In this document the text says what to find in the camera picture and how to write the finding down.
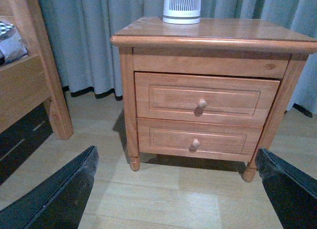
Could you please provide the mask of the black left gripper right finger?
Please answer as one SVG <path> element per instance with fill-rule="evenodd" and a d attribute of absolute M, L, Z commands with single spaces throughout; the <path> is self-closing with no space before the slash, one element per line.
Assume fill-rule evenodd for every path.
<path fill-rule="evenodd" d="M 317 227 L 317 181 L 261 148 L 256 166 L 266 194 L 285 229 Z"/>

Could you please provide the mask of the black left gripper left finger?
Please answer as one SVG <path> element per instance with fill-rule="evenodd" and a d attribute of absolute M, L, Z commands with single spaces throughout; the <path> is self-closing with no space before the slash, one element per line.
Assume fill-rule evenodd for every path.
<path fill-rule="evenodd" d="M 0 212 L 2 229 L 76 229 L 94 184 L 98 150 L 88 147 Z"/>

